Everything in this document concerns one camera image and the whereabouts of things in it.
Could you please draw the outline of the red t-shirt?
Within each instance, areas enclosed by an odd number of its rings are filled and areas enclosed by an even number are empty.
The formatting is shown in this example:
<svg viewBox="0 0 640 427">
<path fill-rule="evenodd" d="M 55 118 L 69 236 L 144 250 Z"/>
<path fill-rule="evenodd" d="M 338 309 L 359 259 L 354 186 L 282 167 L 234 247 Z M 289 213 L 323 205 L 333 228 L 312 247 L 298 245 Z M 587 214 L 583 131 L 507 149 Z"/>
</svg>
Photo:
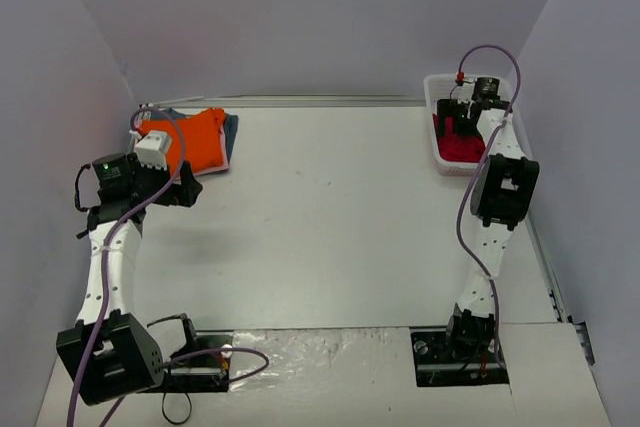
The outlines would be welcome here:
<svg viewBox="0 0 640 427">
<path fill-rule="evenodd" d="M 484 139 L 479 135 L 461 135 L 453 131 L 453 119 L 445 120 L 445 134 L 436 136 L 440 157 L 448 162 L 477 163 L 484 150 Z"/>
</svg>

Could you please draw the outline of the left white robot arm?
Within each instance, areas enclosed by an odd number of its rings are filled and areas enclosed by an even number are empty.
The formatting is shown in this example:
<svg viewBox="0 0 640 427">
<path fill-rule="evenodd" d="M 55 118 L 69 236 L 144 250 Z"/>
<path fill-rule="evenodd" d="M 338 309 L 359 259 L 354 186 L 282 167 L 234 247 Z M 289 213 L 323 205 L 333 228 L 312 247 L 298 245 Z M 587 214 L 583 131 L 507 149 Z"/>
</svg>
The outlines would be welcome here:
<svg viewBox="0 0 640 427">
<path fill-rule="evenodd" d="M 58 333 L 56 350 L 73 393 L 97 405 L 163 381 L 161 348 L 133 314 L 135 262 L 147 206 L 191 207 L 202 186 L 188 161 L 172 171 L 120 153 L 88 167 L 99 183 L 99 202 L 86 209 L 82 233 L 90 242 L 89 277 L 75 324 Z"/>
</svg>

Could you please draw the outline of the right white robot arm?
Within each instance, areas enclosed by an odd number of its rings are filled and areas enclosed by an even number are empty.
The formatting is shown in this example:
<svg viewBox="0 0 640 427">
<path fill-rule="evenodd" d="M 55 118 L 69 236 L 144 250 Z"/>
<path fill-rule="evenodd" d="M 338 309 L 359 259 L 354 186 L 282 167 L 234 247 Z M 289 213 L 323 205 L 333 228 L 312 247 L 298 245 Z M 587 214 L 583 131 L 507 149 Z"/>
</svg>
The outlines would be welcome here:
<svg viewBox="0 0 640 427">
<path fill-rule="evenodd" d="M 444 135 L 450 120 L 454 134 L 485 146 L 456 217 L 456 236 L 471 266 L 443 336 L 446 353 L 462 364 L 488 350 L 501 359 L 496 279 L 540 172 L 539 163 L 520 147 L 513 102 L 500 97 L 499 86 L 497 78 L 458 72 L 449 97 L 437 101 L 437 136 Z"/>
</svg>

